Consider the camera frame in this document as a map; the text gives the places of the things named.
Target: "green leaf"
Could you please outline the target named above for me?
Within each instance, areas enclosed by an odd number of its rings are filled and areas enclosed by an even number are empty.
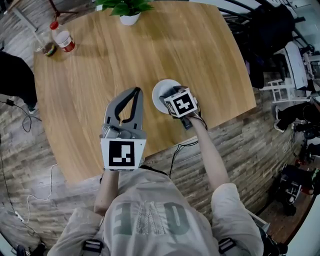
[[[143,4],[145,0],[130,0],[132,7],[137,8],[140,4]]]
[[[112,10],[110,15],[128,15],[130,13],[130,9],[128,5],[124,2],[118,3]]]
[[[139,4],[138,9],[140,12],[152,10],[154,7],[146,2]]]
[[[96,0],[96,5],[103,5],[107,8],[114,8],[117,4],[121,3],[121,0]]]

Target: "plastic bottle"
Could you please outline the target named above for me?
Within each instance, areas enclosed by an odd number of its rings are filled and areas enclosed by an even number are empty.
[[[68,53],[75,48],[75,42],[69,31],[63,25],[59,25],[58,21],[52,22],[50,24],[50,29],[52,38],[63,51]]]

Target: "strap buckle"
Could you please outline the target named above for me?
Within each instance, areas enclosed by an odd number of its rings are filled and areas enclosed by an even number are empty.
[[[229,251],[231,248],[235,246],[236,246],[236,243],[231,238],[222,239],[219,242],[219,253],[224,254],[225,252]]]
[[[82,250],[100,254],[103,247],[104,244],[101,241],[97,239],[89,239],[87,241],[84,241]]]

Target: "white cube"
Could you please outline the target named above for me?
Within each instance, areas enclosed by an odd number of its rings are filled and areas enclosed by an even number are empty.
[[[190,89],[186,88],[164,99],[170,115],[181,118],[193,111],[198,110],[197,102],[192,96]]]
[[[139,168],[146,139],[101,138],[104,168],[132,171]]]

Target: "white pot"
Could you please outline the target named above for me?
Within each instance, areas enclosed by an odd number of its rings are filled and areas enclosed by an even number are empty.
[[[120,21],[123,25],[126,25],[126,26],[131,26],[133,24],[135,24],[137,22],[137,20],[139,19],[139,16],[140,16],[141,12],[134,15],[134,16],[120,16]]]

